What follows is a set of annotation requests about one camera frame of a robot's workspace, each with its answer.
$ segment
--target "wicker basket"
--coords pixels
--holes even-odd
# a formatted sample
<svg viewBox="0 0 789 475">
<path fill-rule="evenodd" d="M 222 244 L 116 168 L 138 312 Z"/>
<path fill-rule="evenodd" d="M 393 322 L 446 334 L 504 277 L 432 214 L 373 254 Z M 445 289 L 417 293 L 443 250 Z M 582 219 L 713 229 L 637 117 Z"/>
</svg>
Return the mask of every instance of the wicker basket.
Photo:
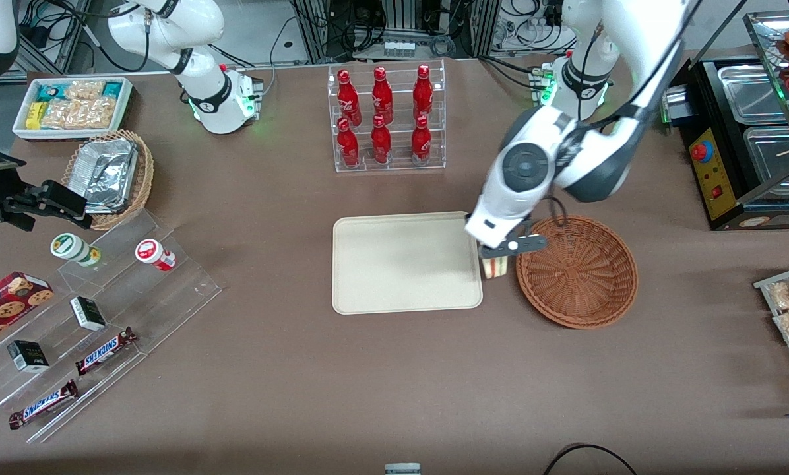
<svg viewBox="0 0 789 475">
<path fill-rule="evenodd" d="M 133 184 L 131 186 L 130 196 L 128 198 L 129 204 L 127 210 L 119 214 L 93 214 L 92 228 L 96 231 L 107 231 L 116 226 L 130 214 L 141 210 L 145 207 L 145 202 L 148 201 L 148 195 L 151 193 L 151 180 L 154 178 L 154 159 L 151 157 L 151 150 L 145 145 L 143 139 L 139 138 L 136 133 L 128 130 L 116 130 L 110 133 L 104 133 L 98 137 L 90 139 L 91 142 L 104 142 L 113 141 L 114 139 L 129 139 L 139 147 L 139 156 L 137 157 L 137 168 L 133 172 Z M 69 178 L 72 177 L 72 167 L 75 166 L 75 159 L 78 157 L 78 150 L 72 154 L 72 159 L 69 160 L 69 165 L 66 165 L 66 172 L 63 174 L 63 179 L 60 183 L 69 183 Z"/>
<path fill-rule="evenodd" d="M 632 307 L 638 268 L 623 240 L 602 223 L 568 216 L 533 226 L 548 246 L 517 259 L 518 283 L 544 316 L 571 328 L 611 325 Z"/>
</svg>

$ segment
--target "aluminum foil container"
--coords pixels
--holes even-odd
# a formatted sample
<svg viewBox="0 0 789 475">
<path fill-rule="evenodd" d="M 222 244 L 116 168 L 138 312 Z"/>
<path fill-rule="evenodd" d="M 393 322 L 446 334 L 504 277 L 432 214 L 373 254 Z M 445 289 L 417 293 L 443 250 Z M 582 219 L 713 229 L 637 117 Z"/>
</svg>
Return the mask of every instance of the aluminum foil container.
<svg viewBox="0 0 789 475">
<path fill-rule="evenodd" d="M 128 208 L 139 148 L 129 139 L 89 142 L 78 151 L 67 187 L 86 198 L 88 214 Z"/>
</svg>

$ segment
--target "red switch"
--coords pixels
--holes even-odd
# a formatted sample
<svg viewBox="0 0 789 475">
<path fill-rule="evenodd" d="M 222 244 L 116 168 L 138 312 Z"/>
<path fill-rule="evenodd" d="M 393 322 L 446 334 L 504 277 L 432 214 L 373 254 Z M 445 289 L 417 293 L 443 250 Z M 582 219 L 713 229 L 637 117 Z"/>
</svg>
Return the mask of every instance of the red switch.
<svg viewBox="0 0 789 475">
<path fill-rule="evenodd" d="M 697 162 L 700 162 L 700 160 L 704 160 L 706 154 L 708 153 L 709 153 L 708 148 L 706 148 L 705 145 L 703 144 L 696 144 L 693 145 L 693 148 L 691 148 L 691 158 L 696 160 Z"/>
</svg>

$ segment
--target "white bottle with green label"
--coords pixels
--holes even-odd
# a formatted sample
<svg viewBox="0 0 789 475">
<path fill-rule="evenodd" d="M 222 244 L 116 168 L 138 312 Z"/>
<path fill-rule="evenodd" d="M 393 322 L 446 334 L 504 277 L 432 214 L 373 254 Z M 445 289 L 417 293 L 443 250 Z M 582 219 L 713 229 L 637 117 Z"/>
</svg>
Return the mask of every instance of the white bottle with green label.
<svg viewBox="0 0 789 475">
<path fill-rule="evenodd" d="M 102 258 L 98 247 L 87 244 L 71 232 L 63 232 L 51 241 L 51 253 L 60 259 L 77 262 L 83 267 L 95 265 Z"/>
</svg>

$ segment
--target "red emergency stop button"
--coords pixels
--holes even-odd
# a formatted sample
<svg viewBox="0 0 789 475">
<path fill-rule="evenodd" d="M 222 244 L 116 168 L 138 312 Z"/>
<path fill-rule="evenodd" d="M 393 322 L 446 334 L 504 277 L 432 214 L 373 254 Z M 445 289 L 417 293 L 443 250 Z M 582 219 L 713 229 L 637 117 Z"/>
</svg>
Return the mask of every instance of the red emergency stop button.
<svg viewBox="0 0 789 475">
<path fill-rule="evenodd" d="M 707 153 L 708 153 L 708 149 L 705 148 L 705 145 L 703 144 L 696 144 L 693 145 L 693 148 L 691 148 L 691 158 L 696 160 L 697 162 L 705 158 L 705 154 Z"/>
<path fill-rule="evenodd" d="M 708 163 L 714 156 L 714 145 L 709 141 L 702 141 L 691 147 L 691 158 L 699 163 Z"/>
</svg>

